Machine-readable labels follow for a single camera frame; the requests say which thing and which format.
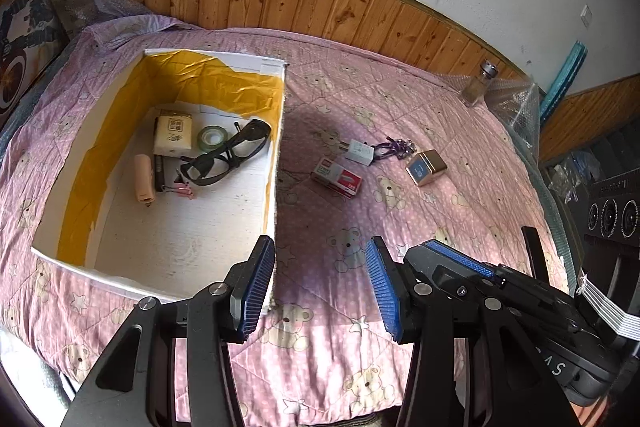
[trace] yellow paper lining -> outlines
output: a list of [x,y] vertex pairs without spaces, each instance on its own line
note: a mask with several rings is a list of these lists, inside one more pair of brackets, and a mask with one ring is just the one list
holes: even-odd
[[[95,226],[107,179],[148,110],[174,102],[209,105],[271,126],[271,144],[280,126],[284,83],[277,76],[239,73],[218,58],[195,52],[147,55],[133,69],[104,118],[94,146],[85,154],[66,203],[58,259],[84,266],[89,233]],[[273,154],[273,171],[277,154]],[[267,201],[271,184],[267,185]]]

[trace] purple keychain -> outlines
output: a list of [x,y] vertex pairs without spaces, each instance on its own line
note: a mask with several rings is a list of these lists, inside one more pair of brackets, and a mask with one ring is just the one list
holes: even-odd
[[373,162],[388,158],[389,156],[395,156],[399,160],[402,160],[416,151],[415,145],[411,140],[394,140],[388,136],[386,139],[388,142],[373,146]]

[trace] light switch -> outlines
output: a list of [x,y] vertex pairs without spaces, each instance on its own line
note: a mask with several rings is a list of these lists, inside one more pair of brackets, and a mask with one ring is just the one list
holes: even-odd
[[582,8],[582,13],[580,14],[580,19],[582,19],[582,24],[584,24],[585,28],[589,27],[589,24],[591,24],[592,18],[593,18],[593,15],[591,13],[591,10],[589,9],[589,6],[585,4],[584,8]]

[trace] eyeglasses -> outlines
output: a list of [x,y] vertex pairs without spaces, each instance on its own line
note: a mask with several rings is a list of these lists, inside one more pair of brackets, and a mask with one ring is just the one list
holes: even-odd
[[[206,154],[202,154],[197,158],[181,156],[180,160],[186,162],[180,165],[180,172],[182,173],[182,175],[190,182],[193,182],[194,184],[201,187],[206,185],[213,185],[214,183],[219,182],[233,169],[241,166],[242,163],[257,155],[257,153],[262,150],[264,145],[269,140],[269,137],[271,136],[271,127],[269,126],[269,124],[263,122],[262,120],[251,120],[242,128],[240,128],[238,122],[236,122],[236,129],[238,129],[238,133],[236,135],[222,142],[219,147],[216,147]],[[234,151],[234,147],[240,145],[245,141],[253,142],[257,140],[262,140],[262,142],[260,142],[258,147],[247,156],[239,156]],[[216,160],[223,161],[224,163],[226,163],[228,168],[226,171],[221,172],[220,174],[209,176],[209,173],[213,168]],[[198,176],[196,176],[195,178],[192,178],[189,174],[189,171],[192,168],[196,169],[196,171],[198,172]]]

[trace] small metal box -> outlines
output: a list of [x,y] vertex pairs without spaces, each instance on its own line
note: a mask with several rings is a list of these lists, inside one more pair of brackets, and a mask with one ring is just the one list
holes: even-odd
[[447,164],[433,149],[418,152],[406,166],[406,171],[418,187],[431,183],[446,170]]

